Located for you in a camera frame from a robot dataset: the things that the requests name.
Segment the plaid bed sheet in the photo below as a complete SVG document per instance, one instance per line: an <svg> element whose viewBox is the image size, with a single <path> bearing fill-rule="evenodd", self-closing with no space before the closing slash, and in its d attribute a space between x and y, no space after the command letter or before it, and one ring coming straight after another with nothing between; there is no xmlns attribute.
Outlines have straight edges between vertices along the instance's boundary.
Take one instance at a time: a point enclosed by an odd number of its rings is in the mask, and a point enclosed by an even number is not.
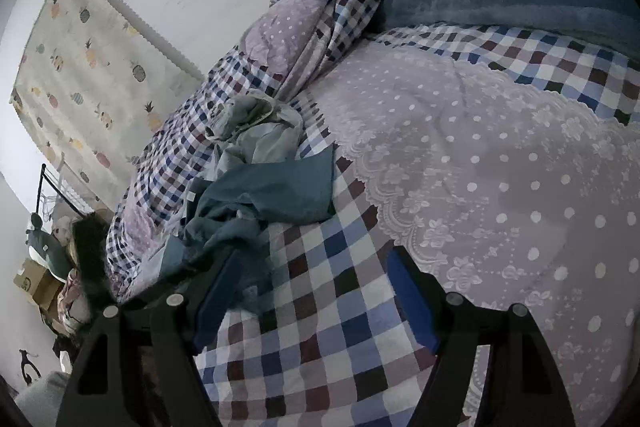
<svg viewBox="0 0 640 427"><path fill-rule="evenodd" d="M404 247L474 305L523 303L575 419L603 424L639 317L639 64L537 31L398 28L294 103L334 216L269 229L273 292L198 359L226 426L403 426L433 365L386 274Z"/></svg>

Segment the black clothes rack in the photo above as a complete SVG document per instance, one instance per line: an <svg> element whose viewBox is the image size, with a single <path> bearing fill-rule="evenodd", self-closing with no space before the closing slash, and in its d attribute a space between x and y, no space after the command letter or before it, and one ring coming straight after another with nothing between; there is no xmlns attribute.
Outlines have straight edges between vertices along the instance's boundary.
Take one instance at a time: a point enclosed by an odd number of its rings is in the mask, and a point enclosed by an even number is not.
<svg viewBox="0 0 640 427"><path fill-rule="evenodd" d="M70 210L73 215L82 217L92 213L91 195L84 193L85 185L79 181L70 181L58 170L45 162L40 166L35 213L46 220L52 220L55 208Z"/></svg>

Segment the green plush toy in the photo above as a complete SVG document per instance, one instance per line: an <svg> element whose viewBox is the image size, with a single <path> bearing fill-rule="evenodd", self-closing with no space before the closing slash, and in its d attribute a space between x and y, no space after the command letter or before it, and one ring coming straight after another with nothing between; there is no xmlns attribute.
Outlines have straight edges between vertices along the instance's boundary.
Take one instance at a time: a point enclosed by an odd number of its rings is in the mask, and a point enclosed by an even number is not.
<svg viewBox="0 0 640 427"><path fill-rule="evenodd" d="M49 272L59 281L65 282L73 269L72 260L65 248L50 233L42 228L42 219L38 213L30 215L32 227L26 231L26 244L32 248L47 265Z"/></svg>

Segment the pineapple print curtain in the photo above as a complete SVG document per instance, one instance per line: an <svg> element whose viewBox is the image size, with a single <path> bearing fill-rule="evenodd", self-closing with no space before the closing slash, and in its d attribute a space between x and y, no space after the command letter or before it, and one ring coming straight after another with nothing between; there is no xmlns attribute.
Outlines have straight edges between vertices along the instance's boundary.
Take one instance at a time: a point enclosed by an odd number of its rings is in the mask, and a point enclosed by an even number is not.
<svg viewBox="0 0 640 427"><path fill-rule="evenodd" d="M138 155L203 80L122 0L46 0L12 105L47 160L115 209Z"/></svg>

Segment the dark blue shirt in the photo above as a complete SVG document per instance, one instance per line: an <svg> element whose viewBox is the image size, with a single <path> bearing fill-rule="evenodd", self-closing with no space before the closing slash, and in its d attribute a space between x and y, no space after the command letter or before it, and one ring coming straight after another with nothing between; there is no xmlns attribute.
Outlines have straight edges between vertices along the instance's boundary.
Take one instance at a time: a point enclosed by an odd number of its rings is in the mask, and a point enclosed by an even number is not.
<svg viewBox="0 0 640 427"><path fill-rule="evenodd" d="M238 252L241 275L232 305L258 312L268 291L271 223L313 225L333 215L334 148L303 159L232 168L215 181L193 180L160 243L140 265L129 288L134 296L227 248Z"/></svg>

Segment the cardboard box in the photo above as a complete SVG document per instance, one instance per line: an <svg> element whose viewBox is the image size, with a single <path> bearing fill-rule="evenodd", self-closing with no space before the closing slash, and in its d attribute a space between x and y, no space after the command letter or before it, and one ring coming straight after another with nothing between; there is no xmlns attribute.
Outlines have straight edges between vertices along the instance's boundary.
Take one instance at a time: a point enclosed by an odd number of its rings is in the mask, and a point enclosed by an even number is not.
<svg viewBox="0 0 640 427"><path fill-rule="evenodd" d="M25 259L18 269L13 283L21 288L27 301L43 311L47 311L55 302L63 284L56 279L48 268L32 259Z"/></svg>

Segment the pink bag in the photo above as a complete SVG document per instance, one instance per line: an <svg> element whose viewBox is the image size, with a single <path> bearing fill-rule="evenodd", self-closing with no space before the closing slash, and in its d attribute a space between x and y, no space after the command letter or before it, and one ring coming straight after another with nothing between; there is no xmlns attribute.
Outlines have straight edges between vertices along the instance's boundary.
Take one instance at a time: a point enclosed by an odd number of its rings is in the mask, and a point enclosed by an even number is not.
<svg viewBox="0 0 640 427"><path fill-rule="evenodd" d="M77 269L71 269L58 294L58 319L66 332L75 335L92 317L88 299Z"/></svg>

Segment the light grey-blue garment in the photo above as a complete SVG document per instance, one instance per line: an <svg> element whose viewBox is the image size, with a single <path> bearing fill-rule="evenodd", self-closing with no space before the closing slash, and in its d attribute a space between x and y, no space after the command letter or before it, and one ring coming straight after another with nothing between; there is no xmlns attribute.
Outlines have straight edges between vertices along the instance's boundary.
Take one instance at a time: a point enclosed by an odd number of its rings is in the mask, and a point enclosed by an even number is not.
<svg viewBox="0 0 640 427"><path fill-rule="evenodd" d="M205 128L213 153L188 185L186 200L193 202L205 182L214 182L232 169L293 159L303 130L303 117L291 105L257 90L235 95Z"/></svg>

